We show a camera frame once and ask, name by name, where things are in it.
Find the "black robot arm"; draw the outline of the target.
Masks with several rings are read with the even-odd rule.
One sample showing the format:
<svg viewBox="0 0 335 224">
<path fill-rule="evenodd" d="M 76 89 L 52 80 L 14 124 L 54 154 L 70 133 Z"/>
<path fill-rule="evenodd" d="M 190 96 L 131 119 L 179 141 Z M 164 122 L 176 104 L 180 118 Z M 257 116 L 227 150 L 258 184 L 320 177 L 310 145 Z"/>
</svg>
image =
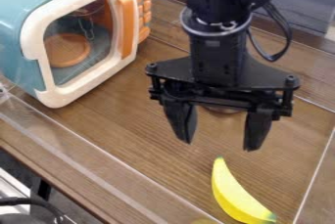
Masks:
<svg viewBox="0 0 335 224">
<path fill-rule="evenodd" d="M 186 0 L 180 25 L 190 38 L 190 54 L 145 66 L 149 98 L 159 102 L 184 143 L 192 141 L 198 106 L 247 114 L 247 152 L 261 147 L 270 123 L 292 114 L 300 80 L 258 62 L 247 50 L 255 44 L 250 23 L 257 8 L 266 11 L 290 38 L 292 29 L 270 0 Z"/>
</svg>

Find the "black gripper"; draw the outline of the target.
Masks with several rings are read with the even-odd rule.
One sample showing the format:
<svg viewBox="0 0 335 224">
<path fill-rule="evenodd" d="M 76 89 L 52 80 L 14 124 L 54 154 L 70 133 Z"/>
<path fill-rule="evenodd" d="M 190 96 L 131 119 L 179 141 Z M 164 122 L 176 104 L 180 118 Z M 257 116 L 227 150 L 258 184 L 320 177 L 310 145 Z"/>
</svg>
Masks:
<svg viewBox="0 0 335 224">
<path fill-rule="evenodd" d="M 183 9 L 180 23 L 190 39 L 190 54 L 144 68 L 151 78 L 149 98 L 162 106 L 174 134 L 186 144 L 195 134 L 198 106 L 247 114 L 246 152 L 259 149 L 271 117 L 292 114 L 300 80 L 250 55 L 250 20 L 250 16 L 243 16 L 227 27 L 206 22 L 191 9 Z"/>
</svg>

